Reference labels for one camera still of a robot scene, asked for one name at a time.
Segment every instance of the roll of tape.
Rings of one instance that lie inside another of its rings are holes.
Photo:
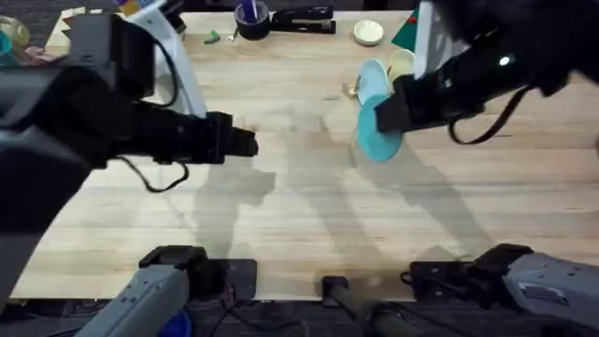
[[[266,37],[270,32],[270,14],[269,8],[260,1],[256,1],[256,22],[249,23],[245,20],[243,6],[238,5],[235,8],[235,22],[240,30],[240,35],[249,40],[259,40]]]

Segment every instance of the small green item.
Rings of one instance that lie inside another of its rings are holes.
[[[204,40],[204,44],[212,44],[214,42],[220,41],[220,39],[221,39],[221,37],[218,35],[218,33],[216,33],[216,31],[214,31],[214,30],[210,31],[210,35],[211,35],[210,38]]]
[[[412,15],[410,15],[412,20],[408,19],[405,24],[402,26],[397,35],[393,37],[391,43],[396,46],[400,46],[408,51],[414,52],[416,49],[416,30],[418,28],[417,20],[418,20],[418,8],[416,8]]]

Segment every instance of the black cable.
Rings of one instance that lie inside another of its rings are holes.
[[[147,104],[150,104],[156,108],[168,108],[170,106],[172,106],[173,104],[175,104],[175,102],[177,101],[177,99],[179,98],[179,79],[177,78],[177,67],[175,66],[175,62],[172,60],[172,57],[170,57],[170,54],[167,52],[167,49],[165,48],[165,46],[163,46],[162,43],[160,43],[160,41],[158,41],[158,39],[156,39],[155,37],[152,37],[153,39],[153,43],[158,46],[158,48],[160,48],[160,51],[162,52],[162,54],[165,56],[165,60],[167,61],[167,65],[168,65],[168,71],[170,71],[170,77],[172,79],[172,97],[170,98],[170,101],[168,103],[153,103],[153,102],[145,102]]]
[[[225,311],[231,315],[232,317],[234,317],[235,319],[237,319],[238,321],[240,321],[241,323],[245,324],[246,326],[258,330],[258,331],[264,331],[264,332],[278,332],[290,327],[295,327],[297,325],[302,325],[301,321],[289,321],[289,322],[283,322],[283,323],[279,323],[277,325],[262,325],[262,324],[258,324],[255,322],[252,322],[242,316],[240,316],[239,314],[237,314],[235,312],[234,309],[232,308],[228,308],[225,305],[225,302],[223,300],[221,300],[221,306],[223,307],[223,309],[225,309]]]
[[[104,309],[105,304],[100,304],[97,303],[96,305],[90,307],[84,307],[81,304],[75,304],[75,309],[77,308],[86,308],[86,309],[93,309],[90,312],[87,313],[73,313],[73,314],[62,314],[62,315],[48,315],[48,314],[42,314],[40,313],[38,310],[32,310],[32,308],[30,308],[29,303],[25,304],[22,309],[24,310],[24,312],[33,317],[33,318],[77,318],[77,317],[89,317],[89,316],[93,316],[93,315],[97,315],[100,311],[102,311],[102,309]]]
[[[433,325],[435,325],[435,326],[437,326],[439,328],[443,328],[445,330],[449,330],[449,331],[451,331],[451,332],[453,332],[453,333],[455,333],[455,334],[457,334],[457,335],[459,335],[461,337],[477,337],[476,335],[473,335],[471,333],[459,330],[459,329],[457,329],[456,327],[454,327],[452,325],[449,325],[449,324],[443,323],[441,321],[438,321],[438,320],[436,320],[436,319],[434,319],[434,318],[432,318],[432,317],[430,317],[430,316],[428,316],[426,314],[422,314],[422,313],[420,313],[417,310],[408,308],[407,306],[405,306],[403,304],[400,304],[400,303],[397,303],[397,302],[390,302],[389,304],[392,305],[392,306],[394,306],[394,307],[396,307],[398,309],[397,311],[398,311],[399,314],[401,313],[401,311],[405,311],[406,313],[409,313],[410,315],[413,315],[413,316],[416,316],[416,317],[418,317],[420,319],[423,319],[423,320],[425,320],[425,321],[427,321],[427,322],[429,322],[429,323],[431,323],[431,324],[433,324]]]
[[[81,329],[82,329],[82,327],[73,328],[73,329],[67,329],[67,330],[62,330],[62,331],[58,331],[58,332],[54,332],[54,333],[45,335],[43,337],[64,337],[67,334],[69,336],[72,336],[73,334],[75,334],[77,331],[79,331]]]
[[[462,119],[461,115],[458,115],[453,121],[451,121],[451,123],[449,123],[449,137],[451,137],[453,141],[460,145],[476,145],[489,140],[491,137],[495,136],[499,132],[499,130],[502,129],[502,127],[504,127],[505,123],[507,123],[509,117],[512,115],[512,113],[514,113],[514,110],[516,110],[516,107],[518,106],[522,98],[524,98],[526,93],[528,93],[532,89],[532,86],[526,86],[518,90],[512,96],[512,98],[510,98],[509,102],[505,106],[504,111],[499,115],[495,123],[493,123],[493,125],[491,125],[487,132],[485,132],[482,136],[467,141],[464,141],[460,137],[458,137],[458,134],[456,133],[456,124]]]
[[[208,335],[208,337],[214,337],[216,335],[216,332],[218,331],[218,328],[221,326],[221,324],[223,323],[223,321],[225,320],[225,318],[227,316],[228,316],[228,312],[224,312],[218,318],[218,320],[216,320],[216,323],[214,323],[214,326],[212,326],[212,330],[210,331],[210,334]]]
[[[121,155],[116,156],[114,159],[121,160],[127,166],[129,166],[129,168],[132,169],[133,172],[135,172],[135,174],[137,174],[139,176],[139,178],[141,179],[141,182],[146,187],[146,190],[148,190],[148,192],[150,192],[150,193],[162,193],[162,192],[166,192],[166,191],[168,191],[168,190],[170,190],[172,188],[175,188],[178,184],[186,181],[189,178],[189,168],[187,167],[187,165],[185,165],[184,163],[175,162],[175,163],[181,165],[181,167],[183,168],[183,176],[181,178],[177,179],[176,181],[170,183],[165,188],[156,188],[156,187],[152,186],[152,184],[148,181],[148,179],[143,175],[143,173],[141,173],[141,171],[139,170],[139,168],[136,167],[135,164],[133,164],[131,162],[131,160],[129,160],[128,158],[123,157]]]

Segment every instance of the wooden tabletop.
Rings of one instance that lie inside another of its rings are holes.
[[[358,103],[342,93],[368,58],[385,61],[408,12],[338,12],[335,36],[272,33],[205,46],[230,14],[185,14],[185,46],[211,110],[257,132],[260,154],[192,168],[188,182],[146,193],[120,162],[95,172],[38,246],[15,298],[106,298],[157,245],[204,246],[211,257],[258,261],[260,299],[315,299],[341,274],[373,296],[409,298],[400,271],[414,260],[474,258],[499,242],[599,264],[599,89],[575,76],[551,98],[523,100],[500,135],[478,146],[444,128],[410,133],[385,164],[356,145]],[[360,47],[361,19],[386,41]],[[48,50],[66,51],[52,34]],[[460,126],[473,138],[508,97]],[[137,158],[157,184],[177,167]]]

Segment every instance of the stapler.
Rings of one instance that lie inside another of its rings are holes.
[[[332,6],[314,6],[283,9],[272,14],[271,31],[335,34],[337,23]]]

